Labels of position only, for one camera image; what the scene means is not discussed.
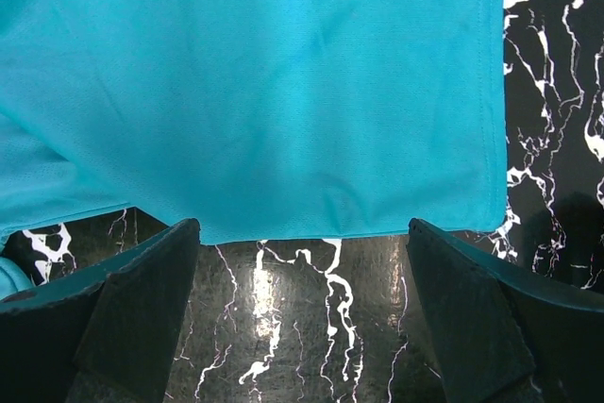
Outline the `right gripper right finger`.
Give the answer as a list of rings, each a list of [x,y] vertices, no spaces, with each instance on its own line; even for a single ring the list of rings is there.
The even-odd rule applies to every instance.
[[[420,219],[407,246],[449,402],[600,402],[603,296]]]

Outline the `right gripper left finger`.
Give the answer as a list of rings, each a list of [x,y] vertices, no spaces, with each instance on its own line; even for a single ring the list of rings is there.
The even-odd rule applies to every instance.
[[[77,377],[161,402],[200,249],[186,219],[69,276],[1,299],[1,399],[64,402]]]

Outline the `teal t shirt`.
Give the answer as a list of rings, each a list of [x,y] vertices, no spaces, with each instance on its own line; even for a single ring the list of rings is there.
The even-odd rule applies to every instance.
[[[204,244],[492,231],[504,0],[1,0],[1,233],[129,207]]]

